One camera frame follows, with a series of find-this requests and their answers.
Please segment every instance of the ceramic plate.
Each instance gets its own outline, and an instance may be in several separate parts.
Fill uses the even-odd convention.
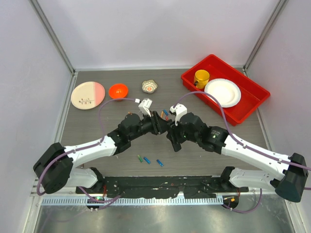
[[[223,108],[233,107],[241,99],[239,87],[228,79],[214,79],[209,81],[205,86],[204,92],[215,97]]]
[[[91,109],[98,106],[105,97],[104,87],[96,82],[78,85],[71,94],[71,103],[79,109]]]

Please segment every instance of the white wall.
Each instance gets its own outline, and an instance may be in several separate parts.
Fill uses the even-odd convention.
[[[35,174],[53,142],[70,73],[26,0],[0,7],[0,226],[20,233]]]
[[[75,68],[244,65],[278,0],[39,0]]]
[[[289,155],[301,153],[308,166],[311,166],[310,12],[311,1],[289,1],[249,69],[250,78],[271,92],[260,112],[272,148]],[[310,177],[307,186],[311,186]],[[305,191],[300,206],[307,225],[311,223],[310,200],[311,192]]]

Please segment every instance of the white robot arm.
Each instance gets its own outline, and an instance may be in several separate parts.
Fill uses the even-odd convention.
[[[158,135],[168,132],[167,138],[176,152],[181,149],[181,144],[188,140],[197,143],[206,151],[231,156],[260,169],[241,170],[226,167],[221,175],[224,189],[256,187],[275,191],[287,200],[300,201],[308,172],[282,163],[282,161],[305,165],[302,155],[294,153],[289,157],[274,153],[248,143],[233,134],[236,140],[242,142],[240,145],[227,130],[217,126],[208,127],[198,116],[187,113],[186,107],[182,104],[170,108],[171,114],[175,115],[175,121],[166,121],[156,111],[150,112],[151,103],[150,99],[145,99],[140,103],[142,120],[136,114],[128,114],[118,128],[106,135],[103,140],[98,139],[66,147],[62,147],[59,143],[52,144],[34,166],[38,177],[55,157],[64,152],[73,151],[73,153],[68,153],[46,172],[42,181],[46,193],[54,193],[64,186],[93,188],[96,192],[94,187],[97,187],[98,182],[103,180],[102,175],[95,168],[78,169],[76,167],[100,157],[121,153],[131,146],[132,140],[146,133]],[[248,149],[247,146],[277,159],[264,157]]]

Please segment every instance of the blue marker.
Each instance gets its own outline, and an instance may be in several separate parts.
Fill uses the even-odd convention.
[[[147,159],[146,157],[144,157],[144,160],[145,160],[148,164],[151,163],[151,162],[149,161],[149,159]]]
[[[165,113],[165,115],[167,115],[167,116],[169,115],[165,109],[163,109],[163,112]]]
[[[160,164],[160,166],[164,166],[163,163],[161,163],[160,160],[157,159],[156,161],[157,161],[158,164]]]

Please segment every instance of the green marker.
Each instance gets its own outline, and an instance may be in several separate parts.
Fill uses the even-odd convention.
[[[137,157],[138,157],[139,161],[142,163],[143,160],[142,160],[142,158],[139,156],[139,154],[137,155]]]

